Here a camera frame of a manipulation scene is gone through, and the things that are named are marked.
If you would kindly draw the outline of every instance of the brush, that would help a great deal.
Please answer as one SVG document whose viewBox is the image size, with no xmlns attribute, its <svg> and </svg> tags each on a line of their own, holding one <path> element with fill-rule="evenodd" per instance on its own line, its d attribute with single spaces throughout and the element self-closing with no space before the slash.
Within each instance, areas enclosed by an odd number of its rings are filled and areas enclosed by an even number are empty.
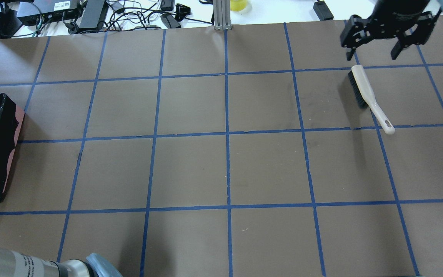
<svg viewBox="0 0 443 277">
<path fill-rule="evenodd" d="M 370 107 L 384 132 L 388 135 L 392 135 L 396 130 L 394 129 L 394 126 L 392 126 L 387 116 L 384 114 L 384 111 L 382 111 L 380 106 L 377 104 L 374 90 L 370 85 L 363 66 L 354 65 L 351 67 L 351 71 L 348 73 L 348 78 L 350 79 L 350 84 L 353 87 L 353 92 L 355 93 L 358 106 L 361 109 Z"/>
</svg>

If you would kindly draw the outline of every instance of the yellow object in box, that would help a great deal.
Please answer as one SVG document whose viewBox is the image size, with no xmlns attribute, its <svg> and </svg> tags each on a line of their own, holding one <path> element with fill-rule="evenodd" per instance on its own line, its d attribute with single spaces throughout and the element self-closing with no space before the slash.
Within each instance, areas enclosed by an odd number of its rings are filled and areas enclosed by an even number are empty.
<svg viewBox="0 0 443 277">
<path fill-rule="evenodd" d="M 247 6 L 247 0 L 230 0 L 231 11 L 241 11 Z"/>
</svg>

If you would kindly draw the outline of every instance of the black bristles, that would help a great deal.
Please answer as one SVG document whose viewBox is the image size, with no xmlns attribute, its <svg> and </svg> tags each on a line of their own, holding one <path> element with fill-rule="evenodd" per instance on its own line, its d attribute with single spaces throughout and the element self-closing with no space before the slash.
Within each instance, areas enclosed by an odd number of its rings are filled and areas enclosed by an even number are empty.
<svg viewBox="0 0 443 277">
<path fill-rule="evenodd" d="M 355 93 L 355 99 L 358 103 L 358 106 L 360 109 L 366 109 L 369 107 L 367 102 L 363 99 L 362 93 L 360 93 L 360 89 L 358 88 L 358 85 L 356 84 L 355 77 L 353 76 L 353 72 L 350 71 L 348 73 L 348 79 L 350 79 L 351 87 L 353 88 L 353 92 Z"/>
</svg>

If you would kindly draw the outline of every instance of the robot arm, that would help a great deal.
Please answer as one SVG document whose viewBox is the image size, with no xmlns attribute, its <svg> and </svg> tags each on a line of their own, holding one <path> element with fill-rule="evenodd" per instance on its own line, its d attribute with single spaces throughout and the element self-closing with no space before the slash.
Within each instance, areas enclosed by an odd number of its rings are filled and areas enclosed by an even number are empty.
<svg viewBox="0 0 443 277">
<path fill-rule="evenodd" d="M 341 47 L 347 48 L 346 59 L 351 60 L 355 49 L 377 38 L 394 38 L 398 42 L 392 48 L 395 60 L 401 51 L 410 45 L 425 44 L 429 39 L 441 9 L 433 16 L 423 12 L 430 0 L 378 0 L 374 11 L 363 19 L 352 15 L 341 33 Z M 416 25 L 407 35 L 406 31 Z"/>
</svg>

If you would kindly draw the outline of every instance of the white floor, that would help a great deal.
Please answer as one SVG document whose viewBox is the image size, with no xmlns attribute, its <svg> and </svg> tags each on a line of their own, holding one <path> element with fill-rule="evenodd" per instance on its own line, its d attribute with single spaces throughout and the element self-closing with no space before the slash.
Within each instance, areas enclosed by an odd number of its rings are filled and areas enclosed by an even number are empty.
<svg viewBox="0 0 443 277">
<path fill-rule="evenodd" d="M 136 0 L 140 2 L 143 8 L 153 5 L 153 0 Z M 302 22 L 318 21 L 313 10 L 315 0 L 248 0 L 249 5 L 241 12 L 231 12 L 232 24 L 262 24 L 262 23 L 281 23 L 281 22 Z M 213 12 L 212 5 L 202 5 L 198 0 L 176 0 L 176 3 L 187 5 L 192 9 L 191 18 L 210 21 Z M 348 19 L 352 14 L 361 17 L 368 17 L 377 0 L 325 0 L 327 6 L 334 15 L 334 19 Z M 18 9 L 16 3 L 10 4 L 12 9 Z M 126 2 L 127 7 L 139 7 L 138 4 Z M 440 5 L 436 0 L 431 0 L 427 10 L 436 12 Z M 106 19 L 108 20 L 112 10 L 109 9 Z M 152 24 L 165 28 L 165 25 L 158 18 Z M 205 23 L 183 20 L 182 28 L 207 26 Z M 129 22 L 125 23 L 124 28 L 134 28 Z M 15 35 L 31 33 L 35 27 L 23 26 Z M 62 22 L 49 24 L 42 35 L 67 35 L 67 29 Z"/>
</svg>

